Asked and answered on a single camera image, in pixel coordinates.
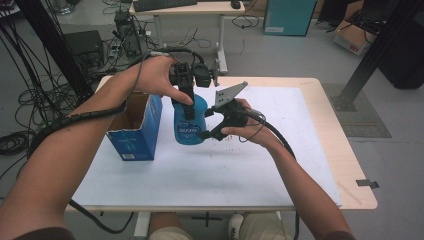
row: electrical cord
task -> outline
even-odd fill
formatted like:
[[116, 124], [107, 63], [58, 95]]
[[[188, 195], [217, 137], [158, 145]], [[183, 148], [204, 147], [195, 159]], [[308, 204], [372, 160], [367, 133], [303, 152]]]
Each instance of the electrical cord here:
[[[266, 121], [265, 116], [263, 114], [255, 114], [249, 111], [235, 111], [235, 114], [240, 114], [246, 117], [250, 117], [254, 120], [256, 120], [259, 124], [262, 124], [263, 126], [267, 127], [269, 130], [271, 130], [272, 133], [277, 136], [277, 138], [281, 141], [283, 146], [287, 149], [287, 151], [290, 153], [290, 155], [293, 156], [293, 158], [296, 160], [296, 157], [294, 155], [293, 149], [291, 148], [290, 144], [287, 142], [287, 140], [283, 137], [283, 135], [276, 129], [274, 126], [272, 126], [269, 122]], [[252, 137], [254, 137], [262, 128], [260, 128]], [[299, 237], [299, 220], [300, 216], [299, 213], [296, 211], [295, 216], [295, 235], [294, 240], [297, 240]]]
[[[50, 61], [47, 57], [48, 54], [46, 53], [46, 51], [45, 51], [45, 55], [47, 57], [47, 65], [48, 65], [47, 67], [44, 66], [43, 62], [40, 61], [40, 59], [38, 59], [38, 57], [31, 50], [29, 45], [26, 44], [25, 41], [19, 36], [15, 23], [12, 19], [13, 18], [2, 18], [2, 20], [5, 20], [5, 21], [2, 21], [2, 24], [0, 24], [0, 31], [3, 32], [3, 35], [0, 35], [0, 41], [3, 43], [6, 50], [8, 51], [12, 61], [14, 62], [14, 64], [16, 65], [18, 69], [19, 74], [21, 75], [22, 79], [24, 79], [24, 82], [28, 88], [27, 91], [23, 92], [19, 96], [19, 103], [21, 105], [15, 112], [15, 120], [17, 121], [17, 123], [26, 127], [28, 131], [27, 131], [26, 139], [24, 138], [23, 135], [13, 135], [14, 138], [12, 138], [12, 140], [10, 140], [9, 138], [11, 136], [7, 136], [6, 139], [2, 138], [4, 142], [2, 142], [0, 146], [2, 150], [5, 150], [4, 152], [6, 154], [11, 154], [11, 152], [14, 152], [14, 151], [16, 152], [23, 151], [26, 149], [26, 146], [28, 145], [29, 147], [27, 149], [28, 154], [21, 157], [19, 160], [15, 161], [11, 166], [9, 166], [9, 168], [7, 168], [0, 175], [0, 180], [10, 171], [10, 169], [12, 169], [14, 166], [16, 166], [16, 164], [22, 161], [22, 159], [24, 159], [25, 157], [29, 159], [29, 157], [35, 151], [37, 146], [41, 144], [41, 142], [52, 132], [64, 128], [67, 124], [72, 124], [72, 123], [87, 120], [87, 119], [114, 115], [119, 112], [122, 112], [126, 108], [126, 104], [123, 103], [120, 107], [115, 109], [96, 111], [91, 113], [82, 113], [82, 114], [77, 114], [77, 115], [64, 118], [65, 114], [62, 111], [63, 110], [71, 111], [77, 105], [77, 101], [74, 100], [74, 98], [76, 97], [75, 93], [74, 95], [70, 93], [72, 90], [69, 84], [59, 84], [59, 78], [61, 74], [59, 75], [57, 79], [54, 78], [55, 75], [51, 74]], [[58, 31], [61, 30], [60, 27], [58, 26], [56, 26], [56, 28]], [[30, 76], [29, 80], [26, 80], [26, 78], [24, 77], [23, 72], [21, 71], [19, 65], [17, 64], [14, 58], [14, 55], [9, 50], [9, 45], [7, 45], [6, 42], [10, 43], [10, 46], [12, 46], [12, 48], [16, 50], [19, 57], [22, 59], [25, 65], [25, 68]], [[40, 63], [40, 65], [42, 66], [42, 69], [46, 71], [46, 76], [48, 77], [47, 80], [41, 81], [40, 74], [37, 72], [35, 63], [32, 61], [31, 57], [35, 57], [38, 63]], [[46, 87], [42, 85], [43, 83], [49, 84], [48, 88], [50, 88], [50, 90], [46, 90]], [[25, 126], [20, 121], [18, 121], [17, 115], [19, 110], [22, 109], [22, 107], [30, 106], [30, 105], [33, 105], [33, 109], [31, 112], [31, 116], [29, 118], [28, 126]], [[35, 120], [36, 112], [40, 114], [40, 117], [42, 119], [42, 122], [40, 123], [37, 123]], [[48, 117], [49, 112], [53, 114], [53, 119], [49, 119]], [[34, 134], [34, 131], [30, 128], [31, 122], [36, 125], [45, 125], [45, 128], [43, 128], [38, 134]], [[19, 176], [20, 171], [25, 166], [25, 163], [20, 167], [17, 177]], [[73, 207], [78, 208], [76, 204], [72, 203], [72, 205]], [[87, 212], [88, 211], [85, 212], [87, 217], [89, 217], [92, 220], [95, 219], [94, 215], [87, 214]], [[107, 228], [98, 220], [95, 221], [95, 223], [99, 227], [101, 227], [103, 230], [116, 234], [125, 230], [129, 222], [131, 221], [133, 215], [134, 213], [130, 215], [129, 220], [125, 224], [124, 228], [121, 230], [112, 230], [110, 228]]]
[[154, 22], [146, 22], [146, 21], [140, 21], [137, 19], [136, 16], [133, 16], [135, 21], [137, 22], [138, 25], [138, 35], [139, 37], [141, 36], [141, 38], [144, 40], [144, 43], [146, 44], [146, 51], [148, 50], [154, 50], [154, 49], [158, 49], [159, 48], [159, 44], [157, 42], [155, 42], [155, 40], [153, 38], [151, 38], [150, 36], [146, 35], [146, 27], [147, 24], [149, 23], [154, 23]]
[[[232, 20], [231, 20], [231, 22], [235, 25], [235, 26], [237, 26], [237, 27], [239, 27], [239, 28], [241, 28], [241, 29], [245, 29], [245, 28], [254, 28], [254, 27], [256, 27], [256, 26], [258, 26], [258, 24], [259, 24], [259, 18], [257, 17], [257, 16], [253, 16], [253, 15], [246, 15], [246, 13], [248, 13], [250, 10], [252, 10], [254, 7], [255, 7], [255, 5], [256, 5], [256, 3], [257, 3], [258, 1], [256, 0], [253, 4], [252, 4], [252, 6], [250, 6], [250, 8], [249, 9], [247, 9], [246, 11], [244, 11], [244, 13], [242, 14], [242, 15], [239, 15], [239, 16], [237, 16], [237, 17], [235, 17], [235, 18], [233, 18]], [[238, 23], [236, 23], [236, 21], [237, 20], [240, 20], [240, 19], [244, 19], [245, 21], [247, 21], [248, 22], [248, 24], [247, 25], [244, 25], [244, 24], [238, 24]], [[256, 22], [253, 22], [253, 21], [251, 21], [250, 19], [248, 19], [248, 18], [255, 18], [256, 19]]]
[[[211, 41], [207, 40], [207, 39], [196, 39], [196, 34], [197, 34], [197, 30], [199, 28], [196, 28], [196, 30], [194, 31], [194, 33], [191, 35], [191, 37], [189, 38], [189, 40], [185, 40], [187, 38], [188, 32], [190, 31], [190, 29], [187, 31], [186, 36], [184, 37], [183, 41], [177, 42], [177, 45], [181, 46], [181, 47], [185, 47], [188, 44], [190, 44], [191, 42], [195, 41], [197, 42], [197, 45], [199, 46], [199, 48], [210, 48], [212, 46]], [[201, 46], [200, 45], [200, 41], [205, 41], [208, 42], [209, 44], [207, 46]]]
[[[75, 114], [75, 115], [72, 115], [70, 117], [60, 119], [60, 120], [46, 126], [40, 132], [38, 132], [37, 135], [35, 135], [33, 141], [31, 142], [30, 147], [28, 148], [27, 158], [29, 159], [31, 157], [31, 155], [34, 153], [34, 151], [37, 149], [37, 147], [43, 142], [43, 140], [46, 139], [53, 132], [56, 132], [56, 131], [61, 130], [61, 129], [63, 129], [63, 128], [71, 125], [71, 124], [75, 124], [75, 123], [78, 123], [78, 122], [82, 122], [82, 121], [86, 121], [86, 120], [90, 120], [90, 119], [107, 117], [107, 116], [113, 116], [113, 115], [122, 113], [126, 110], [126, 107], [127, 107], [127, 101], [122, 103], [121, 106], [114, 108], [114, 109]], [[112, 233], [112, 234], [122, 233], [126, 229], [126, 227], [128, 226], [129, 222], [131, 222], [132, 217], [134, 215], [134, 212], [132, 212], [131, 215], [130, 215], [130, 218], [128, 219], [128, 221], [126, 222], [126, 224], [124, 225], [124, 227], [122, 229], [113, 230], [113, 229], [107, 227], [106, 225], [104, 225], [102, 222], [100, 222], [96, 218], [96, 216], [94, 216], [92, 213], [87, 211], [85, 208], [83, 208], [81, 205], [79, 205], [74, 200], [71, 199], [70, 202], [69, 202], [69, 205], [72, 206], [73, 208], [77, 209], [78, 211], [80, 211], [82, 214], [84, 214], [89, 219], [91, 219], [101, 229], [103, 229], [103, 230], [105, 230], [109, 233]]]
[[372, 43], [372, 41], [368, 39], [367, 32], [377, 36], [381, 32], [381, 30], [384, 28], [384, 24], [385, 24], [384, 21], [368, 18], [365, 15], [363, 9], [359, 9], [358, 11], [356, 11], [352, 15], [352, 17], [350, 19], [347, 19], [346, 21], [349, 22], [349, 24], [340, 28], [338, 32], [352, 25], [357, 26], [358, 28], [364, 30], [364, 38], [370, 44]]
[[34, 131], [19, 131], [0, 137], [0, 155], [11, 156], [25, 151]]

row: blue cardboard box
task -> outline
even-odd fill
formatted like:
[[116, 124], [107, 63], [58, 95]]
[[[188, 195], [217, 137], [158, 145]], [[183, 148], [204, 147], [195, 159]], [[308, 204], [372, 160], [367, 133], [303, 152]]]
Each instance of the blue cardboard box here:
[[155, 158], [162, 101], [159, 96], [134, 92], [127, 110], [116, 116], [106, 133], [124, 161]]

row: finger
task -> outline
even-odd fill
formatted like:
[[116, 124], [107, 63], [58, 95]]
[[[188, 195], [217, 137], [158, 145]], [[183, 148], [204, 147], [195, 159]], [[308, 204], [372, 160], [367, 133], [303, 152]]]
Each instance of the finger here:
[[168, 97], [180, 102], [180, 103], [184, 103], [187, 105], [193, 105], [193, 100], [185, 93], [172, 88], [170, 89], [169, 93], [166, 94]]
[[237, 128], [234, 127], [225, 127], [221, 129], [221, 133], [227, 134], [227, 135], [239, 135], [237, 134]]
[[244, 98], [236, 98], [237, 102], [241, 103], [241, 105], [245, 108], [249, 108], [252, 109], [252, 107], [250, 106], [250, 104], [247, 102], [246, 99]]

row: blue bottle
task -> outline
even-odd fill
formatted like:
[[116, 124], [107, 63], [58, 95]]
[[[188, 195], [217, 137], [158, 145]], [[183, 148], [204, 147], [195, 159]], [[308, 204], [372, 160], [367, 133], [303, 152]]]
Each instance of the blue bottle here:
[[194, 95], [194, 119], [186, 120], [181, 103], [173, 104], [174, 107], [174, 134], [175, 140], [183, 145], [196, 145], [204, 140], [197, 136], [206, 131], [205, 111], [208, 104], [205, 99]]

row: cardboard box in background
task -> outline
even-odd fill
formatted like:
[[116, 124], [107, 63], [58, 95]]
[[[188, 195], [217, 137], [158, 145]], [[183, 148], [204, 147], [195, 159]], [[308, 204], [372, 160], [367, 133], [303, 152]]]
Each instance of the cardboard box in background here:
[[162, 114], [159, 96], [134, 92], [106, 133], [124, 161], [153, 160]]
[[[351, 3], [347, 6], [345, 19], [350, 19], [356, 11], [362, 8], [363, 1]], [[374, 42], [376, 36], [351, 23], [343, 20], [335, 30], [333, 41], [348, 51], [360, 56], [364, 54]]]

